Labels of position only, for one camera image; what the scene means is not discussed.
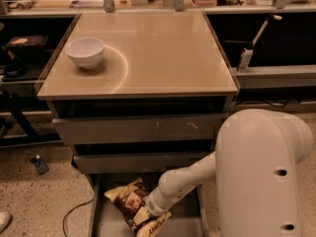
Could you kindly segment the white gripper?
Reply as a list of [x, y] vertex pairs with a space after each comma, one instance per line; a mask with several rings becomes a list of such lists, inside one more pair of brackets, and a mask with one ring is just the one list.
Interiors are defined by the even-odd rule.
[[158, 188], [153, 190], [147, 197], [145, 205], [142, 206], [133, 217], [134, 231], [142, 227], [152, 227], [155, 224], [155, 217], [167, 212], [177, 202], [176, 197], [166, 197]]

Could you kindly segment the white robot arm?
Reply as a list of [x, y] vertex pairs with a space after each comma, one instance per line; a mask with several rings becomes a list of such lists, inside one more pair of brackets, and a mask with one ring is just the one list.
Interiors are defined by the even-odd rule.
[[305, 237], [295, 165], [313, 145], [310, 127], [294, 115], [240, 111], [223, 123], [213, 153], [161, 176], [142, 212], [161, 216], [215, 177], [221, 237]]

